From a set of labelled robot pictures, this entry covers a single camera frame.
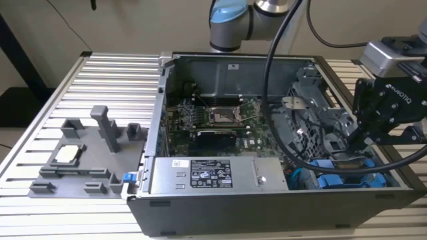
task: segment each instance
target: power supply label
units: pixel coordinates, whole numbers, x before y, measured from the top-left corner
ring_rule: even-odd
[[[191,160],[194,188],[232,188],[232,166],[230,160]]]

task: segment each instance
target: small chip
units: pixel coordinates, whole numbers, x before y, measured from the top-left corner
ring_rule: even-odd
[[[56,162],[70,163],[76,158],[78,152],[79,152],[78,145],[62,146],[55,157]]]

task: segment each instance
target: slotted aluminum surface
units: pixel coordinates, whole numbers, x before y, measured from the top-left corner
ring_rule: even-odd
[[[6,239],[148,239],[140,233],[122,199],[27,197],[31,182],[63,135],[59,127],[67,117],[79,117],[84,125],[95,125],[88,111],[92,105],[107,105],[111,109],[108,116],[120,126],[138,122],[148,127],[154,101],[142,96],[150,96],[155,92],[158,56],[94,54],[79,61],[80,64],[76,64],[55,93],[58,98],[54,97],[47,109],[42,110],[44,115],[30,126],[4,160],[10,164],[0,165],[0,170],[8,166],[0,177],[0,237]],[[362,67],[349,60],[329,60],[329,64],[351,91],[358,78],[369,77]],[[405,126],[394,132],[399,134],[403,128]],[[395,147],[405,157],[422,146]],[[427,184],[427,158],[414,163],[411,168]],[[426,225],[425,197],[405,209],[382,212],[354,230],[207,235],[195,236],[194,239],[426,240]]]

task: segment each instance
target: blue tab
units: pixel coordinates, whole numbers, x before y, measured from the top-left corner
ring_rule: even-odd
[[[138,180],[136,177],[138,177],[138,175],[135,173],[126,173],[123,175],[123,182],[130,183],[130,184],[135,184],[136,180]]]

